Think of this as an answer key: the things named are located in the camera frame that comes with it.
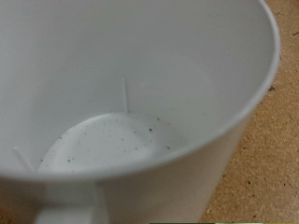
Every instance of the dark speck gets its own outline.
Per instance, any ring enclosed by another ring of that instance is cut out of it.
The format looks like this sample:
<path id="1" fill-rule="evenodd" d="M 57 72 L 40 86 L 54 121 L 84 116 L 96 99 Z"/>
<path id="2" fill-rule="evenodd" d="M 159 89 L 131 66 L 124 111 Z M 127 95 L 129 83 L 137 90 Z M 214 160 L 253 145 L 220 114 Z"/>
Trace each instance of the dark speck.
<path id="1" fill-rule="evenodd" d="M 296 32 L 296 33 L 294 33 L 294 34 L 292 34 L 292 35 L 299 35 L 299 31 L 298 31 L 298 32 Z"/>
<path id="2" fill-rule="evenodd" d="M 275 90 L 275 88 L 273 87 L 273 86 L 271 86 L 269 89 L 268 89 L 268 91 L 274 91 Z"/>

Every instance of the cork surface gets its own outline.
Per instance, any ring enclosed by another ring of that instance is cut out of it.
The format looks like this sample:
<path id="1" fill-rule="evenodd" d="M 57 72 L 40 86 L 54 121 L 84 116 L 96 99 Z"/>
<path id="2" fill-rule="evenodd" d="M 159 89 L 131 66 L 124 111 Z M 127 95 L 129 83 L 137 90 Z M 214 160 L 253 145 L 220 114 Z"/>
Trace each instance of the cork surface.
<path id="1" fill-rule="evenodd" d="M 280 31 L 278 74 L 201 222 L 299 222 L 299 1 L 266 2 Z M 15 223 L 5 210 L 0 224 Z"/>

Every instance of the white plastic cup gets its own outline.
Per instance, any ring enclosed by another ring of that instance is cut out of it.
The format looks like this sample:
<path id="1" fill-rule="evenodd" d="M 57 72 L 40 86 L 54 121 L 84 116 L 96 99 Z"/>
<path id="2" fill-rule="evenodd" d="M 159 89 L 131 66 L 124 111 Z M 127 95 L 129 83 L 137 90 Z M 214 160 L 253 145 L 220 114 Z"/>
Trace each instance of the white plastic cup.
<path id="1" fill-rule="evenodd" d="M 198 221 L 278 55 L 262 0 L 2 1 L 0 205 L 43 224 Z"/>

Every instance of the brown speckled countertop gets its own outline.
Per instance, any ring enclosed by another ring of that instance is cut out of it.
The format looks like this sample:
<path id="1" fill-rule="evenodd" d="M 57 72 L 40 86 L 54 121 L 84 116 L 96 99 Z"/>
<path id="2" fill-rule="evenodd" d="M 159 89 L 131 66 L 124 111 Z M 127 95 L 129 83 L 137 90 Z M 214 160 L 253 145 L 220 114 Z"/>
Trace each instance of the brown speckled countertop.
<path id="1" fill-rule="evenodd" d="M 278 74 L 201 222 L 299 222 L 299 1 L 266 3 L 280 32 Z"/>

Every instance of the cup rim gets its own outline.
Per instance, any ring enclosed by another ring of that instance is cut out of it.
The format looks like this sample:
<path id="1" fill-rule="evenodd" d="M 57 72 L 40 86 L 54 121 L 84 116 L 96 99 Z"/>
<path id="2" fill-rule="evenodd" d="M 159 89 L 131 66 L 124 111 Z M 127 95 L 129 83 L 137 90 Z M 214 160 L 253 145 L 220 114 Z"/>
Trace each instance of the cup rim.
<path id="1" fill-rule="evenodd" d="M 77 174 L 74 173 L 74 174 L 56 174 L 56 175 L 20 174 L 20 173 L 9 172 L 9 171 L 0 171 L 0 178 L 17 180 L 17 181 L 25 181 L 25 182 L 74 182 L 74 181 L 84 181 L 84 180 L 104 181 L 111 178 L 140 173 L 146 170 L 157 168 L 162 165 L 166 165 L 171 161 L 175 161 L 178 160 L 179 158 L 186 157 L 187 155 L 198 150 L 198 148 L 203 148 L 209 145 L 210 143 L 212 143 L 213 141 L 215 141 L 216 139 L 223 136 L 225 133 L 233 129 L 234 126 L 236 126 L 246 116 L 248 116 L 250 112 L 253 111 L 255 106 L 258 103 L 260 103 L 260 101 L 265 96 L 269 86 L 271 85 L 272 81 L 274 80 L 274 77 L 278 69 L 279 53 L 280 53 L 280 38 L 279 38 L 278 26 L 270 8 L 265 3 L 265 1 L 258 0 L 258 2 L 260 3 L 260 6 L 262 7 L 262 9 L 264 10 L 267 16 L 267 19 L 272 28 L 272 36 L 274 39 L 274 53 L 272 55 L 272 61 L 268 68 L 267 76 L 262 82 L 260 88 L 252 95 L 252 97 L 245 104 L 245 106 L 243 106 L 243 108 L 236 113 L 236 116 L 231 118 L 224 125 L 220 126 L 220 128 L 217 131 L 213 132 L 208 138 L 204 140 L 199 140 L 183 148 L 182 150 L 178 150 L 173 153 L 166 154 L 161 158 L 152 161 L 142 161 L 136 164 L 129 164 L 123 166 L 121 169 L 116 168 L 115 170 L 105 170 L 101 172 L 84 171 Z"/>

